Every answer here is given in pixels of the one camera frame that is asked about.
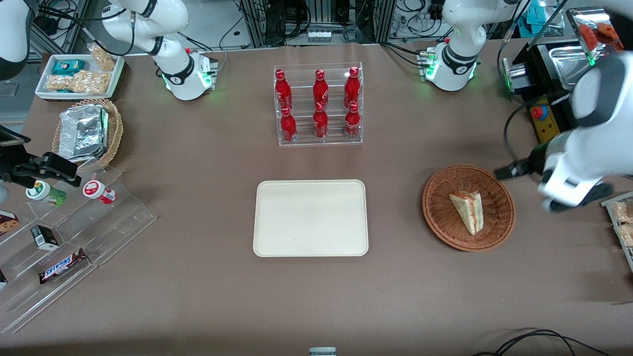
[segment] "brown table surface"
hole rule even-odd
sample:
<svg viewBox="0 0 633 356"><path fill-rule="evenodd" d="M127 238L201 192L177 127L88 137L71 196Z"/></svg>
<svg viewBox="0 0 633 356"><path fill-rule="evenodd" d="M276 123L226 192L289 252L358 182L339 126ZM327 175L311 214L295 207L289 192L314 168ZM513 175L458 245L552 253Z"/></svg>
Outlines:
<svg viewBox="0 0 633 356"><path fill-rule="evenodd" d="M231 52L217 89L191 102L165 90L151 58L126 58L116 102L125 132L112 165L158 220L17 333L0 335L0 354L306 355L332 345L341 356L470 355L521 328L547 327L630 355L631 271L597 203L552 215L530 179L508 181L517 223L484 253L445 245L422 217L422 188L436 170L509 163L501 132L517 104L502 98L498 45L486 45L460 92L420 82L414 66L380 46ZM365 142L279 148L273 66L345 61L363 62ZM34 100L24 128L30 152L50 149L70 105ZM536 139L527 116L510 138L529 153ZM362 180L369 252L257 257L255 192L274 179ZM617 191L633 189L614 181ZM17 205L23 189L11 190ZM562 345L540 337L514 355L567 355Z"/></svg>

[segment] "wicker basket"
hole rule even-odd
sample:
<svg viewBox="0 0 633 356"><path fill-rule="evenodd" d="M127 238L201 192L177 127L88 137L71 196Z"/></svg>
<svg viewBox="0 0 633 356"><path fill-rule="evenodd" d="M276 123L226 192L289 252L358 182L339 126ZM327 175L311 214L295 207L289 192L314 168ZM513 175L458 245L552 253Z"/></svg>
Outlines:
<svg viewBox="0 0 633 356"><path fill-rule="evenodd" d="M484 228L472 236L449 194L478 191L484 208ZM431 230L445 243L463 251L487 251L508 239L516 211L510 192L485 169L452 165L436 172L422 193L422 212Z"/></svg>
<svg viewBox="0 0 633 356"><path fill-rule="evenodd" d="M99 159L99 163L102 167L107 166L112 159L114 159L116 152L118 151L119 144L121 143L121 137L123 136L123 121L116 106L108 99L86 99L73 105L82 106L88 104L101 104L108 112L108 150ZM55 131L55 137L53 138L53 152L57 153L60 150L60 132L61 121L57 124L57 130Z"/></svg>

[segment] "coca-cola bottle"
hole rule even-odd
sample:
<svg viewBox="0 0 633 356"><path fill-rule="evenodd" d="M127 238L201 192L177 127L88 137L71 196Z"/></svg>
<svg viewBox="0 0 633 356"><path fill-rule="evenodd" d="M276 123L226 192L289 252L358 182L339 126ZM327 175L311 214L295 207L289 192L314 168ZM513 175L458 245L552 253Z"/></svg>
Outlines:
<svg viewBox="0 0 633 356"><path fill-rule="evenodd" d="M360 125L360 114L358 113L358 103L352 101L349 104L349 112L345 115L345 128L343 134L347 139L354 139L358 136L358 126Z"/></svg>
<svg viewBox="0 0 633 356"><path fill-rule="evenodd" d="M315 77L315 85L312 87L312 93L315 97L315 103L323 103L324 107L327 108L328 87L327 83L325 82L325 72L322 69L317 69Z"/></svg>
<svg viewBox="0 0 633 356"><path fill-rule="evenodd" d="M343 99L343 105L349 108L349 104L352 101L358 100L360 93L360 80L358 79L358 67L351 67L349 69L349 77L345 82L345 98Z"/></svg>
<svg viewBox="0 0 633 356"><path fill-rule="evenodd" d="M297 123L290 115L288 106L281 108L281 130L285 142L294 143L297 141Z"/></svg>
<svg viewBox="0 0 633 356"><path fill-rule="evenodd" d="M290 90L290 83L285 79L285 73L283 69L275 71L275 93L277 94L277 101L279 106L288 106L292 110L292 92Z"/></svg>
<svg viewBox="0 0 633 356"><path fill-rule="evenodd" d="M315 136L318 139L324 139L327 136L327 114L325 113L325 105L321 102L315 103L315 114L312 115L315 124Z"/></svg>

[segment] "clear acrylic bottle rack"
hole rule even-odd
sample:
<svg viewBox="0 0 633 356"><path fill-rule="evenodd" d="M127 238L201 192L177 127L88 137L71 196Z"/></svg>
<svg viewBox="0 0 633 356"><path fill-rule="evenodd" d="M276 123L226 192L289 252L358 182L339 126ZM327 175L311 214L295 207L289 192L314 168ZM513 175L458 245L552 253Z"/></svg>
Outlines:
<svg viewBox="0 0 633 356"><path fill-rule="evenodd" d="M54 185L67 194L64 204L54 207L30 201L13 212L19 227L0 236L0 270L8 284L0 289L0 330L14 333L39 312L69 290L94 269L156 220L147 208L117 179L121 173L103 168L92 160L77 170L79 188L58 182ZM109 205L88 199L83 185L96 179L116 192ZM30 229L35 225L50 228L60 246L53 251L36 247ZM44 284L38 274L83 248L88 258L59 277Z"/></svg>
<svg viewBox="0 0 633 356"><path fill-rule="evenodd" d="M354 139L348 139L343 134L345 127L345 115L348 109L343 105L345 82L349 77L349 69L358 67L361 87L358 95L358 113L360 123L358 135ZM281 129L281 107L275 93L275 71L283 69L285 78L290 83L292 91L292 116L297 122L297 141L289 143L284 140ZM315 83L315 72L322 69L325 72L325 81L329 89L329 104L326 109L328 116L327 136L319 139L314 135L314 123L312 115L315 112L312 87ZM277 122L277 141L279 146L317 146L321 144L361 144L363 142L363 64L362 62L349 63L325 63L306 65L277 65L273 76L273 100L275 103L275 120Z"/></svg>

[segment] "sandwich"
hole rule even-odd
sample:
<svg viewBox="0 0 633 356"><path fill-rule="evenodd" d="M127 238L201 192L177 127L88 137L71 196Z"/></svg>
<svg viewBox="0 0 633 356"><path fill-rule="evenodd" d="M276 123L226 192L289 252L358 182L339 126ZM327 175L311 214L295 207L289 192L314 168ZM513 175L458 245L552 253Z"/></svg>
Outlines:
<svg viewBox="0 0 633 356"><path fill-rule="evenodd" d="M449 197L457 212L460 213L464 225L470 234L475 236L484 228L484 209L481 204L481 195L479 192L459 192L449 194Z"/></svg>

